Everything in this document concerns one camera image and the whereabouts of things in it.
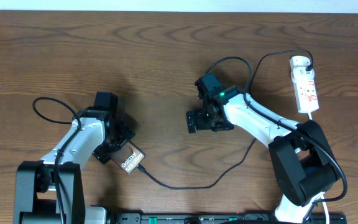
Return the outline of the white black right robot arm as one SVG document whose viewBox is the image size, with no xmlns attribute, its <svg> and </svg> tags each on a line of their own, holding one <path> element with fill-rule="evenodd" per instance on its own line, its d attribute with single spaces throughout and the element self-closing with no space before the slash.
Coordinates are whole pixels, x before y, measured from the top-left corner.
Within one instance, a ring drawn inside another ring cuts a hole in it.
<svg viewBox="0 0 358 224">
<path fill-rule="evenodd" d="M 339 180 L 343 191 L 332 200 L 346 195 L 346 177 L 317 122 L 281 117 L 238 86 L 201 87 L 198 95 L 203 107 L 186 112 L 189 133 L 229 131 L 238 126 L 268 148 L 283 194 L 274 212 L 277 221 L 307 222 L 315 205 L 330 201 L 324 194 Z"/>
</svg>

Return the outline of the Galaxy S25 Ultra smartphone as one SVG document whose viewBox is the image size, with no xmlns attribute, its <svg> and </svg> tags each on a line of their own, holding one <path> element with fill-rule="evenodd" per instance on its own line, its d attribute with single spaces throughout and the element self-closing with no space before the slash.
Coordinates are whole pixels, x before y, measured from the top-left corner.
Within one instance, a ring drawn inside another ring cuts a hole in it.
<svg viewBox="0 0 358 224">
<path fill-rule="evenodd" d="M 126 174 L 131 174 L 144 158 L 145 153 L 131 141 L 128 141 L 120 150 L 110 156 L 110 159 Z"/>
</svg>

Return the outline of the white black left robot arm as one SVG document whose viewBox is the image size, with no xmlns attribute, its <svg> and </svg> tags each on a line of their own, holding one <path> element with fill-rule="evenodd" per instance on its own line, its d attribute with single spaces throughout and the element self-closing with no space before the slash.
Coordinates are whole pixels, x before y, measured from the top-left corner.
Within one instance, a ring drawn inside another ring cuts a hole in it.
<svg viewBox="0 0 358 224">
<path fill-rule="evenodd" d="M 81 171 L 91 156 L 105 164 L 135 136 L 114 109 L 77 112 L 62 140 L 38 161 L 17 168 L 14 223 L 114 223 L 102 206 L 87 206 Z"/>
</svg>

